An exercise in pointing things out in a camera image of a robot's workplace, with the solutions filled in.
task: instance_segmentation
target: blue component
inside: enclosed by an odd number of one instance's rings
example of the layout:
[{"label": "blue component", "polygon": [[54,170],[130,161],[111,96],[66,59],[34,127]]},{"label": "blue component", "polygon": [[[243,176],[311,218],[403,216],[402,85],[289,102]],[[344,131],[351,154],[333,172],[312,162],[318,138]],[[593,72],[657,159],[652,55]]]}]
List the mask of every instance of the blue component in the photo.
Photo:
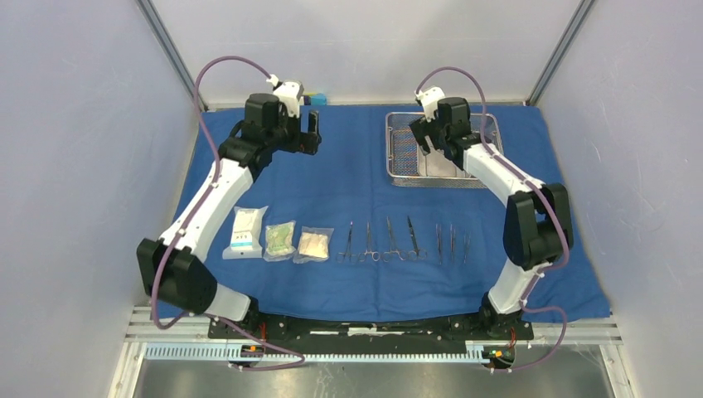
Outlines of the blue component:
[{"label": "blue component", "polygon": [[325,96],[325,94],[315,94],[311,96],[310,105],[327,105],[327,96]]}]

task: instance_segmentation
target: metal frame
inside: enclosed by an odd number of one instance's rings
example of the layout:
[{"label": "metal frame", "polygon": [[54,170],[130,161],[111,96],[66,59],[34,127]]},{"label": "metal frame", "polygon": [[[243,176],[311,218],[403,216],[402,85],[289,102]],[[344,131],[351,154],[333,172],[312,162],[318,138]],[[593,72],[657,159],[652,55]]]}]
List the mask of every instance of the metal frame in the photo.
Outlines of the metal frame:
[{"label": "metal frame", "polygon": [[547,85],[550,83],[551,78],[554,73],[561,65],[561,60],[564,59],[564,55],[571,47],[571,43],[574,42],[576,34],[583,25],[586,17],[589,15],[591,8],[593,7],[595,0],[581,0],[579,6],[576,8],[574,15],[569,21],[569,25],[566,26],[564,33],[562,33],[559,43],[557,43],[556,48],[551,53],[550,59],[547,61],[545,69],[542,71],[540,78],[537,79],[535,88],[527,97],[525,105],[535,105],[540,100],[542,94],[544,94]]},{"label": "metal frame", "polygon": [[[161,44],[161,48],[163,49],[163,52],[166,54],[168,61],[171,63],[173,66],[173,69],[176,71],[178,74],[178,77],[181,79],[181,82],[183,83],[183,86],[186,88],[188,94],[192,97],[193,96],[193,91],[195,88],[195,84],[193,83],[193,79],[188,72],[188,68],[186,67],[185,62],[183,62],[183,59],[181,58],[181,55],[178,53],[178,50],[176,48],[176,45],[173,43],[173,40],[171,39],[171,36],[168,34],[168,30],[166,27],[163,25],[163,21],[161,20],[160,16],[158,15],[158,12],[156,8],[154,7],[152,0],[136,0],[136,3],[139,5],[139,8],[141,8],[142,13],[144,14],[144,17],[147,19],[147,22],[149,23],[149,26],[152,28],[154,32],[154,36],[156,36],[159,44]],[[571,17],[571,20],[569,21],[569,24],[566,26],[566,29],[564,30],[564,33],[561,35],[561,38],[559,39],[559,42],[556,45],[556,48],[554,51],[552,51],[552,54],[550,56],[550,59],[547,61],[545,69],[542,71],[540,77],[537,79],[537,82],[535,83],[535,87],[532,89],[532,92],[530,95],[527,96],[527,98],[522,101],[522,102],[515,102],[515,101],[501,101],[501,102],[496,102],[496,104],[523,104],[523,105],[535,105],[537,101],[539,101],[540,97],[544,93],[546,86],[549,84],[551,81],[552,76],[556,72],[556,70],[559,68],[559,65],[561,64],[562,59],[564,58],[564,55],[566,52],[569,50],[569,47],[571,46],[571,43],[574,41],[574,38],[576,34],[579,32],[579,29],[584,23],[585,18],[589,15],[589,12],[594,5],[595,0],[581,0],[579,3],[579,6],[576,8],[576,11],[574,12],[574,15]],[[201,108],[204,109],[205,111],[208,110],[207,104],[203,100],[202,96],[199,95],[200,97],[200,103],[201,103]],[[357,102],[335,102],[334,100],[331,101],[332,104],[360,104]],[[378,101],[377,104],[390,104],[389,101]],[[407,104],[407,102],[404,101],[399,101],[397,104]],[[241,106],[242,104],[214,104],[213,108],[215,109],[224,109],[224,108],[233,108],[235,106]]]},{"label": "metal frame", "polygon": [[[240,355],[242,345],[253,343],[247,339],[210,340],[207,330],[210,319],[204,317],[183,318],[167,331],[156,329],[151,321],[151,309],[137,306],[132,312],[124,339],[122,354],[108,397],[132,397],[137,385],[143,361],[184,360],[223,361]],[[550,346],[560,334],[561,325],[555,323],[533,323],[535,339],[518,342],[517,345],[532,347]],[[477,363],[475,352],[484,345],[501,345],[502,341],[467,341],[467,356],[314,356],[311,362],[436,362]],[[638,396],[631,385],[623,363],[623,339],[613,318],[582,319],[569,323],[563,345],[595,345],[600,347],[608,373],[608,379],[616,398]],[[284,356],[271,356],[271,361],[284,360]]]},{"label": "metal frame", "polygon": [[[183,62],[181,55],[178,53],[176,45],[173,44],[171,35],[168,34],[168,30],[163,25],[163,21],[158,15],[152,0],[136,0],[136,3],[139,6],[139,9],[142,10],[142,14],[149,23],[149,26],[152,28],[154,36],[158,40],[158,44],[161,45],[164,54],[166,54],[166,57],[168,58],[168,62],[171,66],[173,66],[173,69],[176,71],[178,78],[183,84],[183,87],[186,88],[188,95],[193,98],[195,82],[193,82],[193,78],[188,72],[188,68],[186,68],[186,63]],[[202,99],[202,96],[198,95],[198,98],[200,100],[201,109],[207,110],[207,104]]]}]

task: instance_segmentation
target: blue cloth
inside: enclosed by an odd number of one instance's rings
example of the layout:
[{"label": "blue cloth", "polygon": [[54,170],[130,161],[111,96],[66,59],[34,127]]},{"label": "blue cloth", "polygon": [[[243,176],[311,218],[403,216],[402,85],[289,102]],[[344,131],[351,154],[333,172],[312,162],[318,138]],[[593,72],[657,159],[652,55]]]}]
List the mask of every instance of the blue cloth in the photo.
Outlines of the blue cloth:
[{"label": "blue cloth", "polygon": [[[323,106],[322,144],[315,156],[277,152],[237,206],[269,209],[264,225],[295,220],[293,243],[301,226],[332,227],[332,259],[296,265],[292,261],[223,260],[234,213],[217,233],[206,260],[217,280],[256,297],[262,311],[301,318],[350,321],[394,321],[477,311],[483,294],[493,286],[506,255],[502,247],[505,208],[486,189],[395,187],[385,170],[385,116],[414,112],[414,106]],[[562,182],[545,121],[537,108],[490,106],[497,118],[505,154],[545,182]],[[204,114],[216,143],[243,118],[242,109]],[[212,163],[202,135],[178,205],[180,214],[200,187]],[[349,221],[354,221],[352,251],[364,251],[366,222],[371,222],[374,250],[388,250],[385,218],[389,216],[401,249],[410,249],[406,216],[410,216],[426,261],[365,264],[337,263],[344,251]],[[435,225],[444,233],[444,265],[438,264]],[[449,225],[457,229],[457,263],[449,263]],[[460,264],[463,234],[471,234],[468,263]],[[559,305],[569,320],[604,318],[610,307],[575,231],[571,261],[549,273],[530,296],[529,307]],[[164,317],[179,311],[161,304]],[[526,319],[560,321],[557,313],[526,315]]]}]

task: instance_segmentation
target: robotic arm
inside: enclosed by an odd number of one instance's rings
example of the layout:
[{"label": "robotic arm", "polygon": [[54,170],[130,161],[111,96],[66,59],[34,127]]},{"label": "robotic arm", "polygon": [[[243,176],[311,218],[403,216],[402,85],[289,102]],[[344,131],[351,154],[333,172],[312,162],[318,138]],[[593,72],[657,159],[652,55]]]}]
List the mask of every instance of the robotic arm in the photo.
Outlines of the robotic arm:
[{"label": "robotic arm", "polygon": [[537,219],[537,214],[544,215],[546,209],[532,187],[547,198],[572,247],[566,188],[529,176],[504,158],[493,143],[483,142],[471,130],[464,98],[445,98],[439,87],[432,87],[419,91],[417,100],[424,116],[411,123],[410,129],[423,153],[430,150],[429,140],[448,160],[483,182],[506,207],[503,247],[507,260],[498,281],[483,297],[479,317],[489,332],[510,327],[520,322],[521,300],[526,300],[538,277],[543,276],[542,270],[563,254],[555,224],[549,217]]},{"label": "robotic arm", "polygon": [[[280,82],[275,75],[267,81],[274,86],[273,94],[252,94],[246,100],[244,120],[218,149],[220,166],[212,164],[185,211],[158,240],[144,239],[139,244],[137,258],[147,294],[152,292],[167,247],[177,238],[163,268],[158,299],[190,313],[209,313],[233,321],[247,314],[251,298],[218,284],[204,265],[212,240],[232,207],[271,163],[275,151],[314,155],[322,142],[317,112],[309,113],[308,131],[301,131],[303,86],[296,81]],[[220,175],[213,183],[217,168]]]}]

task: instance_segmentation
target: gauze package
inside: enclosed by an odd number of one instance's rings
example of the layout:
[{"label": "gauze package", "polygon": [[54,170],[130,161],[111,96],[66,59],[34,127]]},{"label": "gauze package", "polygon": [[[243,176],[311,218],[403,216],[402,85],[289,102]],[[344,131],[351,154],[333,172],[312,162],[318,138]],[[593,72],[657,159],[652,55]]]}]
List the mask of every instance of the gauze package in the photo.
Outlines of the gauze package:
[{"label": "gauze package", "polygon": [[303,233],[298,242],[298,253],[293,257],[296,264],[308,261],[325,261],[329,259],[329,242],[334,228],[303,227]]},{"label": "gauze package", "polygon": [[260,259],[261,221],[268,206],[260,209],[245,209],[235,206],[235,224],[232,226],[230,246],[222,252],[224,260]]},{"label": "gauze package", "polygon": [[282,261],[293,257],[293,232],[295,221],[289,221],[275,226],[266,226],[266,251],[264,260]]}]

